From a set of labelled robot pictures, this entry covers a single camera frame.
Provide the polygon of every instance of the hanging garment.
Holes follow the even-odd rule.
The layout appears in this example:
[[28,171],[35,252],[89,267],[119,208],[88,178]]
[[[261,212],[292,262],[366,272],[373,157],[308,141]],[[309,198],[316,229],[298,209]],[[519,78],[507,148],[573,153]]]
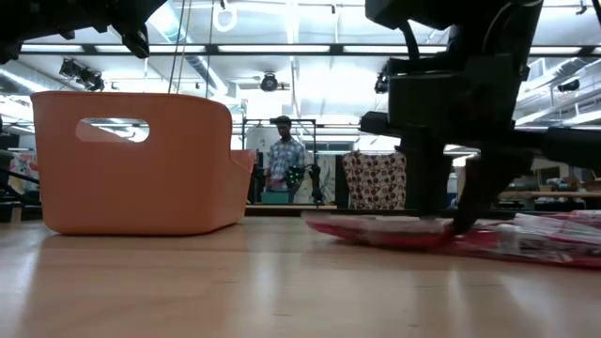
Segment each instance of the hanging garment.
[[394,210],[405,207],[405,155],[351,152],[342,161],[352,208]]

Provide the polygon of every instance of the ceiling light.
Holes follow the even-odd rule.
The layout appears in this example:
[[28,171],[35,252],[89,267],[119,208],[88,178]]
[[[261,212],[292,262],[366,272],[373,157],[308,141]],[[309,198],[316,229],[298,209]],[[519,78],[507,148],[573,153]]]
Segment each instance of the ceiling light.
[[327,53],[324,45],[225,45],[217,47],[222,53]]
[[447,50],[446,46],[418,46],[420,48],[421,54],[436,54],[440,52],[445,52]]
[[447,146],[444,148],[444,151],[451,151],[451,150],[454,150],[454,149],[459,149],[460,147],[463,147],[463,146],[457,146],[457,145],[447,145]]
[[595,121],[596,119],[599,119],[599,118],[601,118],[601,111],[596,111],[596,112],[584,113],[584,114],[576,115],[572,118],[568,118],[568,119],[564,120],[563,124],[566,126],[569,126],[569,125],[574,125],[574,124]]
[[351,124],[330,124],[330,125],[323,125],[323,128],[333,128],[333,129],[353,129],[356,130],[358,129],[360,126],[359,125],[351,125]]
[[516,126],[516,131],[546,131],[548,127],[544,126]]
[[40,52],[40,53],[82,53],[84,48],[80,45],[51,45],[51,44],[24,44],[21,47],[21,52]]
[[458,157],[453,159],[453,167],[464,167],[466,166],[466,160],[474,157],[476,154],[471,154],[471,155],[467,155],[467,156],[462,156],[462,157]]
[[204,53],[205,46],[198,45],[152,45],[148,47],[151,53]]
[[408,54],[407,46],[345,46],[344,53]]
[[582,131],[601,131],[601,126],[574,126],[571,129],[577,129]]
[[122,45],[96,45],[94,47],[100,53],[131,53],[127,47]]
[[446,155],[475,155],[478,154],[478,150],[466,150],[466,151],[444,151]]
[[577,54],[582,47],[531,47],[530,54],[553,55],[553,54]]

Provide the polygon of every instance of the teal box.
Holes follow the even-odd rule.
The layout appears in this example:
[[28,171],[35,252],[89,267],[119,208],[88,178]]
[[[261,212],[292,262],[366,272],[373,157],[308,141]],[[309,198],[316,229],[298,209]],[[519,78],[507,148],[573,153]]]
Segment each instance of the teal box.
[[290,192],[263,192],[261,203],[263,204],[288,204]]

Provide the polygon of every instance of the floral fabric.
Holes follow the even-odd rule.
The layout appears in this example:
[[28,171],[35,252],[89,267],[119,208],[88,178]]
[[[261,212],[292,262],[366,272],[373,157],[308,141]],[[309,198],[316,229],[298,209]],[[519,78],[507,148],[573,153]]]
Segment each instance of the floral fabric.
[[351,207],[403,209],[407,160],[400,153],[365,155],[352,152],[343,157]]
[[[39,179],[38,155],[35,153],[13,153],[14,159],[10,162],[9,170],[13,173]],[[16,177],[10,177],[8,184],[17,192],[33,192],[39,190],[39,185]]]

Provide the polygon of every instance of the orange plastic basket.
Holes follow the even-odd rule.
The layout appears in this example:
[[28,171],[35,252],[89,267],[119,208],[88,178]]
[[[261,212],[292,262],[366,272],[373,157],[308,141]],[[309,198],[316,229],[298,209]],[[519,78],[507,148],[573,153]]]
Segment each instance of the orange plastic basket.
[[[180,236],[244,216],[252,151],[231,151],[222,104],[183,95],[32,96],[44,221],[72,235]],[[135,118],[141,143],[82,121]]]

